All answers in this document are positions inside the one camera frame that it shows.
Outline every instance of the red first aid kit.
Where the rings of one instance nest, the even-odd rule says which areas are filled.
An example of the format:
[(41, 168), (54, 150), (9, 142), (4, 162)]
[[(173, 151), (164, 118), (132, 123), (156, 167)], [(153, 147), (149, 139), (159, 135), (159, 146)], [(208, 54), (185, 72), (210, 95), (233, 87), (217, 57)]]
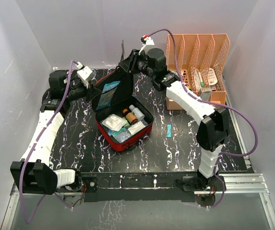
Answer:
[[(92, 109), (96, 113), (96, 123), (100, 132), (114, 150), (123, 151), (151, 132), (154, 120), (152, 114), (132, 96), (134, 88), (133, 74), (126, 73), (120, 68), (116, 69), (100, 79), (96, 87), (102, 90), (102, 93), (92, 100)], [(124, 109), (130, 111), (130, 105), (134, 105), (144, 114), (144, 121), (148, 125), (120, 143), (112, 135), (108, 134), (108, 129), (101, 122), (111, 114), (123, 118), (124, 114), (122, 111)]]

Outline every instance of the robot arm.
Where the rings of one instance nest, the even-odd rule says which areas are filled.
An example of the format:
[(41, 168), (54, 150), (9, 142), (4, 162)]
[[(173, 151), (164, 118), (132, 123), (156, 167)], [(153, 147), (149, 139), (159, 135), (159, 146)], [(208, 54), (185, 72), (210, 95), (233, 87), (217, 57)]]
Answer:
[[(52, 118), (61, 102), (67, 84), (67, 74), (65, 71), (56, 71), (50, 74), (50, 89), (46, 91), (43, 96), (39, 121), (33, 138), (20, 161), (14, 161), (11, 165), (12, 176), (16, 185), (19, 187), (22, 166), (31, 147), (36, 143), (36, 148), (32, 152), (24, 173), (24, 193), (51, 195), (56, 189), (68, 184), (73, 184), (77, 181), (76, 169), (60, 169), (53, 171), (49, 168), (52, 146), (58, 129), (69, 110), (70, 102), (83, 97), (86, 97), (86, 100), (92, 100), (96, 95), (101, 93), (100, 90), (90, 83), (90, 80), (94, 77), (94, 73), (81, 63), (78, 63), (77, 67), (79, 68), (77, 76), (71, 79), (70, 91), (67, 94), (61, 110), (56, 114), (51, 124), (46, 127), (47, 121)], [(45, 127), (45, 132), (42, 134), (39, 141), (36, 142), (38, 134)]]
[(159, 48), (147, 45), (151, 38), (141, 38), (144, 44), (142, 50), (133, 49), (128, 58), (121, 61), (119, 66), (123, 71), (131, 74), (143, 73), (151, 78), (151, 82), (158, 91), (165, 91), (166, 96), (177, 102), (196, 121), (199, 126), (197, 142), (201, 146), (201, 164), (197, 171), (198, 181), (202, 188), (206, 188), (216, 179), (215, 163), (219, 157), (225, 138), (229, 134), (228, 111), (199, 102), (196, 95), (190, 97), (183, 90), (177, 74), (167, 70), (166, 57)]

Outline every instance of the plastic bag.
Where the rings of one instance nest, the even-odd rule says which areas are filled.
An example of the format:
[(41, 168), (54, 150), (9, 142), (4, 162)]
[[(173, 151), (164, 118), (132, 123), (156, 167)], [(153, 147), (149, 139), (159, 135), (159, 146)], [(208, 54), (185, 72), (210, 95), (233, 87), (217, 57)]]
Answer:
[(112, 136), (115, 137), (115, 136), (117, 136), (118, 134), (120, 134), (121, 132), (125, 132), (125, 131), (127, 131), (126, 128), (121, 128), (121, 129), (119, 130), (119, 132), (113, 131)]
[(112, 101), (112, 98), (119, 83), (120, 81), (118, 80), (104, 85), (96, 110), (110, 106), (110, 102)]
[(132, 136), (135, 133), (141, 131), (143, 128), (145, 128), (145, 125), (141, 121), (135, 123), (134, 125), (131, 125), (130, 127), (127, 127), (128, 131), (131, 133)]
[(122, 143), (125, 140), (129, 139), (131, 137), (131, 134), (126, 130), (124, 132), (119, 133), (117, 136), (115, 136), (115, 139), (119, 142)]
[(123, 117), (122, 119), (124, 119), (126, 121), (126, 124), (123, 127), (130, 126), (130, 123), (128, 122), (128, 120), (125, 117)]
[(126, 121), (115, 114), (111, 114), (101, 123), (110, 130), (118, 132), (126, 124)]
[(145, 121), (145, 119), (141, 120), (141, 122), (147, 127), (149, 124)]
[(115, 131), (110, 130), (108, 127), (104, 126), (103, 124), (102, 124), (102, 127), (103, 127), (104, 131), (105, 131), (109, 136), (111, 136), (111, 135), (115, 132)]

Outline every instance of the open case lid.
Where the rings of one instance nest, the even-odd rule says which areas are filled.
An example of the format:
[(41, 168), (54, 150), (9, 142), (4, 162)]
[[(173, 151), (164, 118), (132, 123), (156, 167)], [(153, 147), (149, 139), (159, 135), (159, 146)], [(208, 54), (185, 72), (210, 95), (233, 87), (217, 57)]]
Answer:
[(108, 106), (116, 105), (132, 96), (133, 74), (126, 73), (123, 69), (116, 67), (113, 72), (101, 78), (96, 87), (102, 90), (102, 93), (92, 100), (92, 109), (98, 113)]

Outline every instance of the brown medicine bottle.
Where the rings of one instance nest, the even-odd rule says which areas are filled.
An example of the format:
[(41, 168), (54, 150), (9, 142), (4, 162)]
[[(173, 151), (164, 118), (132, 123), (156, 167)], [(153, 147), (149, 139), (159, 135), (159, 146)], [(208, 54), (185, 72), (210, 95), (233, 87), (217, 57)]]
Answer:
[(136, 122), (138, 122), (136, 116), (133, 115), (133, 113), (129, 112), (127, 109), (124, 109), (123, 114), (125, 115), (126, 119), (128, 120), (128, 122), (133, 125)]

